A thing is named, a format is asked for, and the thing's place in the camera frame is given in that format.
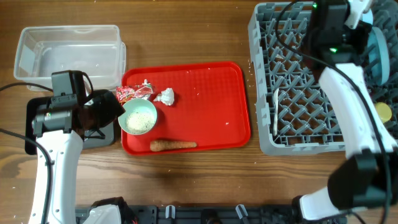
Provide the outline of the light blue plate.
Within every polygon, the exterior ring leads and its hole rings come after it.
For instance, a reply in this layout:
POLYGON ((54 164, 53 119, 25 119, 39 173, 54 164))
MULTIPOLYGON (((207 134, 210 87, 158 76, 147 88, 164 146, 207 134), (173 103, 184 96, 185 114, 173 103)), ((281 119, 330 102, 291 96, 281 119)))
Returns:
POLYGON ((372 27, 364 55, 369 60, 364 69, 367 84, 379 86, 385 84, 390 76, 390 62, 387 41, 380 28, 372 27))

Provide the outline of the yellow plastic cup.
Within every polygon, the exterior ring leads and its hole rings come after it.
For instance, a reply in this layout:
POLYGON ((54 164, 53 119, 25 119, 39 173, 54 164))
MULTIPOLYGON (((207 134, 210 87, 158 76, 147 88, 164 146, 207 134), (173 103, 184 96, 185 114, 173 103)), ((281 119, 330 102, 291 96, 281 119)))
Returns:
POLYGON ((382 123, 386 123, 392 118, 392 110, 386 103, 376 103, 375 109, 382 123))

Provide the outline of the white plastic spoon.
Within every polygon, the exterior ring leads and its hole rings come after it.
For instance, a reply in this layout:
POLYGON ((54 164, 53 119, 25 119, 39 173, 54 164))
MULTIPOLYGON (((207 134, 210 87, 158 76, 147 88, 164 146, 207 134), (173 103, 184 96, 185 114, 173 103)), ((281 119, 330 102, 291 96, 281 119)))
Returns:
POLYGON ((274 102, 274 122, 273 122, 273 136, 277 136, 278 110, 279 110, 279 88, 273 94, 274 102))

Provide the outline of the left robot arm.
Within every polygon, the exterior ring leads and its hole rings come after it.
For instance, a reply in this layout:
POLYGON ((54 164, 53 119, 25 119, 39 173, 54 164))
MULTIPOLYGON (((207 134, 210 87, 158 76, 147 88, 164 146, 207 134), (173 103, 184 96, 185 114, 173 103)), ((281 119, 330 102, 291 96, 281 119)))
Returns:
POLYGON ((86 73, 51 76, 53 96, 33 119, 37 175, 29 223, 74 223, 76 173, 83 143, 125 110, 109 90, 88 93, 86 73))

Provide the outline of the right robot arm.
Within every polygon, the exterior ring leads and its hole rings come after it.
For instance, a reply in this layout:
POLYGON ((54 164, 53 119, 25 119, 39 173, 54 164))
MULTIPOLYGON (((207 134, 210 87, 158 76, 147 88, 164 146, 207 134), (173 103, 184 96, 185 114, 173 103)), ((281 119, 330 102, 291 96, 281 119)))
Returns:
POLYGON ((397 141, 374 107, 361 54, 373 36, 370 1, 315 1, 301 51, 325 92, 345 143, 345 162, 326 187, 299 198, 314 222, 397 203, 397 141))

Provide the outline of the grey dishwasher rack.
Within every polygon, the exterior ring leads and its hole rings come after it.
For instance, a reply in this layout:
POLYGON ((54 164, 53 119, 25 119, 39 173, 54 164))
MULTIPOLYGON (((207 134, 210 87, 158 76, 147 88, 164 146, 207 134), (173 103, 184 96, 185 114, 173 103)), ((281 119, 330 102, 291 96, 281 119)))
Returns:
POLYGON ((278 20, 285 6, 284 2, 259 3, 248 24, 260 148, 273 156, 342 151, 342 135, 326 94, 301 56, 280 44, 284 41, 299 47, 310 22, 312 3, 296 3, 278 20), (277 136, 273 136, 273 94, 277 88, 277 136))

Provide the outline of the black plastic tray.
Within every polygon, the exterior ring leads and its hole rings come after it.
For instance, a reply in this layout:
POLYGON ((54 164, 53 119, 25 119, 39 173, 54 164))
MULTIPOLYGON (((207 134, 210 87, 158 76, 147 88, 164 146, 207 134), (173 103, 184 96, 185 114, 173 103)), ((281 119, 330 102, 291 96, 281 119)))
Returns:
MULTIPOLYGON (((50 99, 50 96, 33 98, 27 103, 25 137, 33 141, 36 140, 36 136, 34 136, 33 134, 32 122, 37 114, 37 110, 41 106, 45 106, 50 99)), ((101 128, 100 131, 105 135, 105 139, 86 139, 83 143, 84 150, 95 147, 110 146, 115 143, 121 136, 121 128, 116 123, 116 121, 108 124, 106 127, 101 128)))

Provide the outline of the green bowl with rice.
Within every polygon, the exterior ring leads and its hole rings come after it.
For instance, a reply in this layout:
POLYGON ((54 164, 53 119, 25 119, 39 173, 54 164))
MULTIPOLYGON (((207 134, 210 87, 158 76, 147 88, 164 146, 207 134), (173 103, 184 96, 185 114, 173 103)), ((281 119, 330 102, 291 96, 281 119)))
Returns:
POLYGON ((148 100, 135 98, 123 104, 125 112, 118 117, 123 131, 132 135, 142 135, 154 128, 157 110, 148 100))

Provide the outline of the red strawberry cake wrapper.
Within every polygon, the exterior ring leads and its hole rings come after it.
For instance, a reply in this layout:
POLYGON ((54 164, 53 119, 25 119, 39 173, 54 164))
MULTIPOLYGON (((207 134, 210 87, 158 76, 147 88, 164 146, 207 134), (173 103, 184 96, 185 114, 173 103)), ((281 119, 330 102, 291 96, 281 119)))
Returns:
POLYGON ((151 84, 140 84, 133 86, 118 86, 116 88, 116 98, 120 103, 125 103, 136 98, 148 100, 154 94, 151 84))

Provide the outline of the orange carrot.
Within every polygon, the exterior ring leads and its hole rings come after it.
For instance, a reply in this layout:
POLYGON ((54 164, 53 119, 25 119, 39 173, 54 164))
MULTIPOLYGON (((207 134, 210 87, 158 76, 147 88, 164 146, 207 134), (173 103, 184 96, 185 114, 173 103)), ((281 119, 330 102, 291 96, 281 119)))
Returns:
POLYGON ((195 147, 197 147, 197 143, 190 141, 155 140, 150 143, 150 150, 152 152, 187 149, 195 147))

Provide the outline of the clear plastic bin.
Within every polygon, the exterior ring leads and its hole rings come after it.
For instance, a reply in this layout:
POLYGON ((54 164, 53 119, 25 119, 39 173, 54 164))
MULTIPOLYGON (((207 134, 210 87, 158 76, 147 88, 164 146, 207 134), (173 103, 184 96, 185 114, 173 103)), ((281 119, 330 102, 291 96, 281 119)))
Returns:
POLYGON ((126 71, 126 53, 116 25, 26 27, 17 46, 14 78, 51 88, 51 74, 79 70, 95 90, 114 90, 126 71))

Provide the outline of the crumpled white tissue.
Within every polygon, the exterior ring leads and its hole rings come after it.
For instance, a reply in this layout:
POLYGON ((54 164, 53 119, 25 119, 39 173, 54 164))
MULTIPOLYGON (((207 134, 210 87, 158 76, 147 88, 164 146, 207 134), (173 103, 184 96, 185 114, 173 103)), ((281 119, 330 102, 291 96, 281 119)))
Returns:
POLYGON ((172 106, 175 101, 175 94, 173 89, 172 88, 165 89, 155 97, 154 101, 159 101, 167 106, 172 106))

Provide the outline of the red serving tray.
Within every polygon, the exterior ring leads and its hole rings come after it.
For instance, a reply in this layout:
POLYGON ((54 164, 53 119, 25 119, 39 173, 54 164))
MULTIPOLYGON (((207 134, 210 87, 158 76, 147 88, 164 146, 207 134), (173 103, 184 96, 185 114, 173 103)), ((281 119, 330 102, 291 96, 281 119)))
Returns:
POLYGON ((124 86, 147 80, 156 94, 173 89, 175 102, 156 102, 157 122, 143 135, 123 131, 123 149, 133 156, 152 155, 157 139, 190 141, 194 151, 241 147, 251 137, 243 72, 234 62, 196 63, 128 70, 124 86))

